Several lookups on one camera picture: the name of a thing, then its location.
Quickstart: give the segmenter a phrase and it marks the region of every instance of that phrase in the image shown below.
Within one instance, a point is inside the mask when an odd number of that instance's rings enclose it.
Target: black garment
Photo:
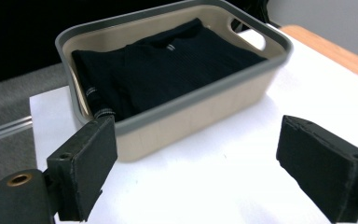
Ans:
[[[265,60],[229,44],[204,28],[199,19],[122,49],[76,50],[72,55],[80,81],[87,79],[92,83],[113,108],[117,120],[164,104]]]

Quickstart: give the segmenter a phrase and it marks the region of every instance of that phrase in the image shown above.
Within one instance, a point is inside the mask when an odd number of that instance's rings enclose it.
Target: black cloth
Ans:
[[[199,19],[122,49],[75,50],[72,55],[85,92],[95,88],[100,100],[115,111],[117,120],[265,60],[231,45],[203,27]]]

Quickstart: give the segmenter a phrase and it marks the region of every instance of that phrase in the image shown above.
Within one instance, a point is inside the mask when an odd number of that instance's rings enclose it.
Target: white tabletop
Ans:
[[[282,115],[358,146],[358,76],[291,40],[290,60],[256,105],[139,161],[117,161],[89,223],[329,223],[275,159]],[[45,170],[80,125],[67,87],[30,103]]]

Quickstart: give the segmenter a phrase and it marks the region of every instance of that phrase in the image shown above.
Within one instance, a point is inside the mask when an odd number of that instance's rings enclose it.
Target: gray floor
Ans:
[[[67,85],[62,64],[0,82],[0,127],[29,117],[29,97]],[[36,168],[32,125],[0,135],[0,178]]]

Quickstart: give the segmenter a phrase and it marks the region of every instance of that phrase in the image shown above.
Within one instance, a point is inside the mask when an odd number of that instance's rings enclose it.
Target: dark background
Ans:
[[[179,1],[0,0],[0,81],[60,63],[54,41],[66,28]],[[228,2],[247,10],[260,0]]]

